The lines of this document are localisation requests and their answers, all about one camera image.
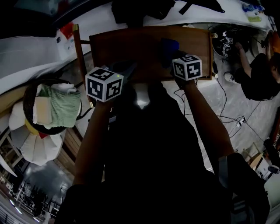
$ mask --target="white cube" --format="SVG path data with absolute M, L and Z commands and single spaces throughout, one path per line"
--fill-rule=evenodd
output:
M 121 94 L 123 76 L 95 67 L 86 75 L 86 93 L 88 96 L 106 102 Z
M 202 77 L 201 59 L 196 55 L 186 55 L 183 58 L 173 59 L 174 75 L 183 80 Z

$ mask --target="white shoe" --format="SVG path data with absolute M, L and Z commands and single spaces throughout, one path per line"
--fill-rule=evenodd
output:
M 230 74 L 229 72 L 226 72 L 224 74 L 224 79 L 228 82 L 231 82 L 231 83 L 234 83 L 234 84 L 238 84 L 236 81 L 235 81 L 235 78 L 232 74 Z

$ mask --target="green towel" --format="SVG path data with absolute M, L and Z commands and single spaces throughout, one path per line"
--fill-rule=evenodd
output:
M 39 96 L 51 98 L 52 122 L 47 127 L 74 127 L 80 107 L 81 93 L 64 93 L 42 85 Z

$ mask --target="light fixture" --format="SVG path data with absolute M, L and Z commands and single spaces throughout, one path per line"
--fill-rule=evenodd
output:
M 35 217 L 33 217 L 37 222 L 40 222 L 38 219 L 36 219 Z
M 22 212 L 17 207 L 16 210 L 19 212 L 20 215 L 22 215 Z
M 10 199 L 10 203 L 14 206 L 14 202 Z

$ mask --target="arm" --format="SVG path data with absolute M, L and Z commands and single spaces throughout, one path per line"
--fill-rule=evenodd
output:
M 270 44 L 268 44 L 268 46 L 266 46 L 266 59 L 269 62 L 271 59 L 271 55 L 270 55 Z
M 193 80 L 187 82 L 183 89 L 198 133 L 215 171 L 220 157 L 234 153 L 228 132 L 197 89 Z
M 252 68 L 250 67 L 250 63 L 247 59 L 243 46 L 241 45 L 241 43 L 237 42 L 235 44 L 235 47 L 239 50 L 241 64 L 242 64 L 242 67 L 243 67 L 245 73 L 251 77 Z
M 101 147 L 108 131 L 111 102 L 97 101 L 75 163 L 75 184 L 100 183 L 104 165 Z

